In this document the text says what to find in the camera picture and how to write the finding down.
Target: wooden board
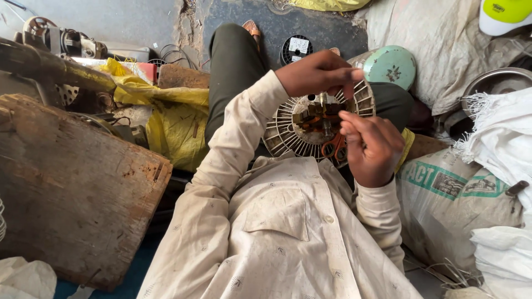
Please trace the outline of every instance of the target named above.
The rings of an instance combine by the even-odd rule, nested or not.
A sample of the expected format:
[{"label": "wooden board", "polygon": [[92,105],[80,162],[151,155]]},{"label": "wooden board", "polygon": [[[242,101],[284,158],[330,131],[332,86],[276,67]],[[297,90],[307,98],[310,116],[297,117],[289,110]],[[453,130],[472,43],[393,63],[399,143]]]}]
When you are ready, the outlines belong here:
[{"label": "wooden board", "polygon": [[209,88],[211,75],[177,64],[162,65],[159,70],[159,84],[162,89],[174,87]]},{"label": "wooden board", "polygon": [[7,223],[0,259],[41,260],[60,278],[111,291],[129,268],[171,170],[166,158],[64,111],[22,95],[0,96]]}]

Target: shirt sleeve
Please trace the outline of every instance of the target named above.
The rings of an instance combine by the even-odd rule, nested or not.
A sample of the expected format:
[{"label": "shirt sleeve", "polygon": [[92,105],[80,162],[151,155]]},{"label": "shirt sleeve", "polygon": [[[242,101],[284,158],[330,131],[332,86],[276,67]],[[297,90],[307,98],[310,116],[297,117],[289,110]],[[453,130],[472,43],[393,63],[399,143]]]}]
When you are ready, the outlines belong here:
[{"label": "shirt sleeve", "polygon": [[254,157],[266,122],[288,95],[273,71],[237,95],[192,182],[178,198],[170,227],[137,298],[200,298],[227,257],[230,194]]},{"label": "shirt sleeve", "polygon": [[401,206],[397,199],[395,178],[380,188],[365,188],[357,184],[356,217],[375,242],[404,273],[404,251],[401,249]]}]

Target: orange scissors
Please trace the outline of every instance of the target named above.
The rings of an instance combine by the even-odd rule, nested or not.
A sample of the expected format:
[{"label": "orange scissors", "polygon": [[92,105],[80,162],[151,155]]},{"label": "orange scissors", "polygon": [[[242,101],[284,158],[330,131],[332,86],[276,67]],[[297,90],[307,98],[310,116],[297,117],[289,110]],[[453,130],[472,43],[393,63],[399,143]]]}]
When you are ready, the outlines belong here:
[{"label": "orange scissors", "polygon": [[343,161],[347,158],[347,146],[345,145],[345,136],[336,133],[333,140],[325,142],[321,146],[321,154],[330,158],[334,156],[336,160]]}]

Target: spool label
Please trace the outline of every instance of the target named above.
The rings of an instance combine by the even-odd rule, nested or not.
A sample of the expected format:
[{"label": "spool label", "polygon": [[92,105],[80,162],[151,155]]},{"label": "spool label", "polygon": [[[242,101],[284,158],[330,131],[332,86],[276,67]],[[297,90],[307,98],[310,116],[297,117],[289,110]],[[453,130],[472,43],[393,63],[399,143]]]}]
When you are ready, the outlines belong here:
[{"label": "spool label", "polygon": [[290,46],[288,47],[289,51],[293,51],[294,52],[294,51],[296,51],[298,49],[301,53],[305,53],[306,54],[306,51],[307,51],[308,48],[309,48],[309,41],[308,40],[295,38],[295,37],[290,39]]}]

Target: white patterned shirt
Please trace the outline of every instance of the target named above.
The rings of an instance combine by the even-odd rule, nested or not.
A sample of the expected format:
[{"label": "white patterned shirt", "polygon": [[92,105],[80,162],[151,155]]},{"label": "white patterned shirt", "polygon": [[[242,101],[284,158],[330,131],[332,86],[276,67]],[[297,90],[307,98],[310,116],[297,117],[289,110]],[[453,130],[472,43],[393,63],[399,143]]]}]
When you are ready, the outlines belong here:
[{"label": "white patterned shirt", "polygon": [[395,180],[353,196],[329,160],[293,152],[246,171],[287,99],[270,71],[227,105],[138,299],[421,298],[403,273]]}]

